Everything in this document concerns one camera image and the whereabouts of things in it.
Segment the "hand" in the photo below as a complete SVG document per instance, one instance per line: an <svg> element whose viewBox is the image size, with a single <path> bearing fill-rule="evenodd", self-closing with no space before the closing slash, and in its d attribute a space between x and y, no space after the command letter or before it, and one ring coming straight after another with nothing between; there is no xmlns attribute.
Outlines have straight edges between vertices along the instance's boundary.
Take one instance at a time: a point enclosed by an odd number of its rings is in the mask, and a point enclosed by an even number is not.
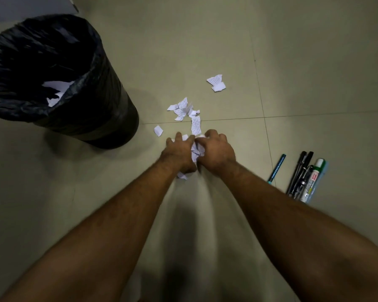
<svg viewBox="0 0 378 302"><path fill-rule="evenodd" d="M196 164L192 161L192 144L195 136L190 136L186 141L182 141L182 134L176 133L175 142L171 138L166 139L166 147L161 153L160 159L172 159L177 163L182 173L196 172Z"/></svg>
<svg viewBox="0 0 378 302"><path fill-rule="evenodd" d="M203 157L197 158L197 162L214 175L219 176L227 163L236 161L235 152L227 142L225 134L218 134L216 130L210 129L205 136L208 138L197 138L195 140L206 150Z"/></svg>

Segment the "black plastic bag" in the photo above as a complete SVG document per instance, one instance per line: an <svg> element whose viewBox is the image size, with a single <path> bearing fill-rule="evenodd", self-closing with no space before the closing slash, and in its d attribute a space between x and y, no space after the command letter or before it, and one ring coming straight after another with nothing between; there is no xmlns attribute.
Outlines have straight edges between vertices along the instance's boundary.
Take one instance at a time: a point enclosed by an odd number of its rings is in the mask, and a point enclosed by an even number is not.
<svg viewBox="0 0 378 302"><path fill-rule="evenodd" d="M73 82L57 98L47 81ZM48 15L0 33L0 118L33 122L100 148L136 133L139 116L96 30L73 15Z"/></svg>

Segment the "forearm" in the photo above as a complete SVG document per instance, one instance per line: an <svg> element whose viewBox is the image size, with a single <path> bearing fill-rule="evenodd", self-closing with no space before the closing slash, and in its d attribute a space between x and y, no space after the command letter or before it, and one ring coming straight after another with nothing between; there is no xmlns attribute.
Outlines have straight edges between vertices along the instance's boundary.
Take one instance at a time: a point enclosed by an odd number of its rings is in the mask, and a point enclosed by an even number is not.
<svg viewBox="0 0 378 302"><path fill-rule="evenodd" d="M220 176L301 300L378 300L378 247L230 162Z"/></svg>
<svg viewBox="0 0 378 302"><path fill-rule="evenodd" d="M179 171L157 161L52 247L2 301L118 299Z"/></svg>

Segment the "person's left hand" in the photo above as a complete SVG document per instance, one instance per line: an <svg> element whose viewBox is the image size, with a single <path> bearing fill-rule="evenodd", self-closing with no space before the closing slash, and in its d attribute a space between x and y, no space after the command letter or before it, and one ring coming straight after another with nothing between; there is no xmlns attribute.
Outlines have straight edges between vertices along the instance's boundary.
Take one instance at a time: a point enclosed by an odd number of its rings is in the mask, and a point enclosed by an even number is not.
<svg viewBox="0 0 378 302"><path fill-rule="evenodd" d="M195 136L191 135L186 141L182 141L182 134L176 133L175 142L171 138L166 139L166 147L161 153L161 159L171 158L178 163L182 173L196 172L196 164L192 161L192 144Z"/></svg>

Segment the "person's left arm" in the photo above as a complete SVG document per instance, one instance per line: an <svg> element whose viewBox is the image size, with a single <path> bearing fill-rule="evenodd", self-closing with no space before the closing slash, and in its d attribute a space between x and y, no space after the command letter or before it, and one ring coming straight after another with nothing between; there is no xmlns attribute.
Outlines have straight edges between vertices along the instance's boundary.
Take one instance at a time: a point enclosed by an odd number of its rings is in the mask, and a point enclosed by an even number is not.
<svg viewBox="0 0 378 302"><path fill-rule="evenodd" d="M194 139L168 138L149 169L50 248L0 302L118 301L173 179L196 171Z"/></svg>

